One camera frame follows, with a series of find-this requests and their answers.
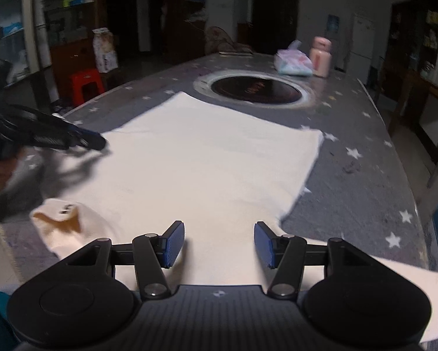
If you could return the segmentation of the cream white garment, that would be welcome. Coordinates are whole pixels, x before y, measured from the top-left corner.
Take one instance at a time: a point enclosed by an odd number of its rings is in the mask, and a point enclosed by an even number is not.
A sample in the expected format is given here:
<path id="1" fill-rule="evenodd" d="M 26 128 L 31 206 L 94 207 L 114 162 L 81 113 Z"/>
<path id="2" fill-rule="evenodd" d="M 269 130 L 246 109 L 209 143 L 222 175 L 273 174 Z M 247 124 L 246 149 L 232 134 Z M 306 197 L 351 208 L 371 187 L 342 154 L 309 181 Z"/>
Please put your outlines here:
<path id="1" fill-rule="evenodd" d="M 59 258 L 96 238 L 128 243 L 185 225 L 166 276 L 179 284 L 267 286 L 253 227 L 281 231 L 317 162 L 323 133 L 178 93 L 105 132 L 102 152 L 57 153 L 47 199 L 30 215 Z"/>

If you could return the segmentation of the red plastic stool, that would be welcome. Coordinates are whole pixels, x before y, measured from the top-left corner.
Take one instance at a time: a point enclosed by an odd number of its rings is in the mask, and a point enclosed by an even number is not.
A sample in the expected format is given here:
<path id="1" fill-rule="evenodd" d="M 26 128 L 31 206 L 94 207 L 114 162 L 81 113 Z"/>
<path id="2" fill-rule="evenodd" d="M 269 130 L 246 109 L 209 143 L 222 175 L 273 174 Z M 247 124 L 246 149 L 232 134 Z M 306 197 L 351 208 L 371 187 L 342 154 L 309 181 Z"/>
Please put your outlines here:
<path id="1" fill-rule="evenodd" d="M 72 89 L 72 104 L 74 107 L 86 102 L 86 93 L 89 90 L 96 91 L 97 96 L 104 94 L 105 88 L 102 77 L 96 68 L 87 68 L 77 71 L 70 76 Z"/>

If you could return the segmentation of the glass door shelf cabinet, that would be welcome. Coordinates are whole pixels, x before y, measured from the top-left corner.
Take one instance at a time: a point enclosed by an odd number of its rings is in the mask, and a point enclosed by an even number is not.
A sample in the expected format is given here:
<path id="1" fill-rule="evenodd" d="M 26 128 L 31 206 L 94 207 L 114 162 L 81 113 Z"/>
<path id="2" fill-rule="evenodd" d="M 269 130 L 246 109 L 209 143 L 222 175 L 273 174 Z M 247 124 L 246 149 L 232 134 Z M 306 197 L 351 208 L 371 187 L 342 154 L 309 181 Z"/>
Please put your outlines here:
<path id="1" fill-rule="evenodd" d="M 9 85 L 51 66 L 43 0 L 0 0 L 0 59 Z"/>

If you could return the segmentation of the white printed paper bag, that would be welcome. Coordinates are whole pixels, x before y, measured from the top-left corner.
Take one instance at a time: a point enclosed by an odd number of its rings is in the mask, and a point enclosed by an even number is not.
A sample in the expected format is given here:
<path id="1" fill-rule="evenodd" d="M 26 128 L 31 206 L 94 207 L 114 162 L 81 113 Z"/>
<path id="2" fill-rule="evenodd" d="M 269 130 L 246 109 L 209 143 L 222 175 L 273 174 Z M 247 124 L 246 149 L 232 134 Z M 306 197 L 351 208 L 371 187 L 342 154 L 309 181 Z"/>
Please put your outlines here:
<path id="1" fill-rule="evenodd" d="M 118 68 L 113 34 L 107 28 L 94 29 L 93 33 L 93 47 L 97 70 L 101 74 L 107 74 Z"/>

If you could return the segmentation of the round induction cooktop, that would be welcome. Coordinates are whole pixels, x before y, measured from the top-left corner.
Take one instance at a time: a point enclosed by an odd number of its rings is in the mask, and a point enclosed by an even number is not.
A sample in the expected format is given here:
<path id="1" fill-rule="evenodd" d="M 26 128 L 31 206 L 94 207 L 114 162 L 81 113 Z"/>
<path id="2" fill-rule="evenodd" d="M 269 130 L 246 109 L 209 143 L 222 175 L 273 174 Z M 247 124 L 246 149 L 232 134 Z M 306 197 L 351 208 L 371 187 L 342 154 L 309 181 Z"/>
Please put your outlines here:
<path id="1" fill-rule="evenodd" d="M 306 81 L 254 70 L 220 70 L 201 75 L 193 88 L 218 101 L 266 109 L 305 109 L 317 103 Z"/>

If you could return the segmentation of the wet wipes pack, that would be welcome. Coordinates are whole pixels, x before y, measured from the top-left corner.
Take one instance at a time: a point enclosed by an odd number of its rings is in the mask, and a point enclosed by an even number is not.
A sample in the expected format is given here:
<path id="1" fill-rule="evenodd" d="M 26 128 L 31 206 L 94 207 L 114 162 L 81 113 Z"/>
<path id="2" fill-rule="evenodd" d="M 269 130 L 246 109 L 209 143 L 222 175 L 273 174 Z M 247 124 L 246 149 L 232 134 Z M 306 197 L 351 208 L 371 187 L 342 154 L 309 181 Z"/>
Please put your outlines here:
<path id="1" fill-rule="evenodd" d="M 312 61 L 300 49 L 300 40 L 294 40 L 287 49 L 279 49 L 274 56 L 274 67 L 279 75 L 312 76 Z"/>

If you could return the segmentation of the pink thermos bottle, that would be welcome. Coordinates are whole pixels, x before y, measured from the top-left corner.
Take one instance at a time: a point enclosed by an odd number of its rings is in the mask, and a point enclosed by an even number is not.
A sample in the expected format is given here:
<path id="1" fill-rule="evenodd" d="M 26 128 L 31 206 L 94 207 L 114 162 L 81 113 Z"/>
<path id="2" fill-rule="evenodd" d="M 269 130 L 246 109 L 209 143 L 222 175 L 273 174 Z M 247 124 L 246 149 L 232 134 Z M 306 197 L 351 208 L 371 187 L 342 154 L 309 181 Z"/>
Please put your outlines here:
<path id="1" fill-rule="evenodd" d="M 324 37 L 314 37 L 310 50 L 313 74 L 327 78 L 331 66 L 331 42 Z"/>

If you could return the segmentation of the white refrigerator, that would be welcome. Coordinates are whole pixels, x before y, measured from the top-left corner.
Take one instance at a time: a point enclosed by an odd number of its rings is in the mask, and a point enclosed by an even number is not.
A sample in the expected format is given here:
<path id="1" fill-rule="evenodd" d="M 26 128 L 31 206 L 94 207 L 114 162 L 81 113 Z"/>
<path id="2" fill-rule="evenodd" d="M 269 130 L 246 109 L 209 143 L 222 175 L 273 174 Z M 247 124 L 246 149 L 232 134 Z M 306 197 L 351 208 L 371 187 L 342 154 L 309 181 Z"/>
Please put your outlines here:
<path id="1" fill-rule="evenodd" d="M 361 81 L 366 80 L 375 45 L 375 24 L 370 19 L 354 14 L 350 33 L 347 72 Z"/>

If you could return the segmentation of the colourful kids play tent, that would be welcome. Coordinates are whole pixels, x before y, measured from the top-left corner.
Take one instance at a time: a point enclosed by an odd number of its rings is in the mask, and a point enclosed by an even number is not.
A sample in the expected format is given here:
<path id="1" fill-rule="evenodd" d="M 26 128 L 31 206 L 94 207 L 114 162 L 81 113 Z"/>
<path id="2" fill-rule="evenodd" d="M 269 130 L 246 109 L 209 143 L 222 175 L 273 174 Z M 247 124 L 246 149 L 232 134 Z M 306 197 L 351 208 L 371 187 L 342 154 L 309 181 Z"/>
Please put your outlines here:
<path id="1" fill-rule="evenodd" d="M 253 56 L 249 46 L 235 42 L 220 27 L 210 26 L 205 30 L 205 54 L 215 53 L 222 56 Z"/>

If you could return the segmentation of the water dispenser with bottle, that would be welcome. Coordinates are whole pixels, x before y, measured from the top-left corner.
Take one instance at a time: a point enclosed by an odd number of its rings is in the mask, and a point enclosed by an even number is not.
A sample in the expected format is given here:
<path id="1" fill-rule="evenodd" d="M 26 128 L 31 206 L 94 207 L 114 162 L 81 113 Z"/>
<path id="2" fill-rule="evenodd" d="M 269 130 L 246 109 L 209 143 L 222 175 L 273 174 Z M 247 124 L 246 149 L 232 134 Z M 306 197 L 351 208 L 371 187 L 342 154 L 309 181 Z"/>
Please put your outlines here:
<path id="1" fill-rule="evenodd" d="M 331 53 L 335 56 L 339 51 L 339 16 L 329 14 L 326 21 L 325 37 L 331 42 Z"/>

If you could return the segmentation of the dark wooden door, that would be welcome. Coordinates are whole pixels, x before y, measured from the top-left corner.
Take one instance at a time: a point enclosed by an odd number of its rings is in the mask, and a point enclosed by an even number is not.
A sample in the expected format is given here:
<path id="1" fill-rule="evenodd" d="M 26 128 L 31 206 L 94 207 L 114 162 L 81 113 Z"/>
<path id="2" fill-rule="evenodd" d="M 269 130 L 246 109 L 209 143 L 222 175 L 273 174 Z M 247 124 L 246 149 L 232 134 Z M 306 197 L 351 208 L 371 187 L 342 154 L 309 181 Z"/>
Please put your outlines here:
<path id="1" fill-rule="evenodd" d="M 299 0 L 251 0 L 251 47 L 273 55 L 297 38 Z"/>

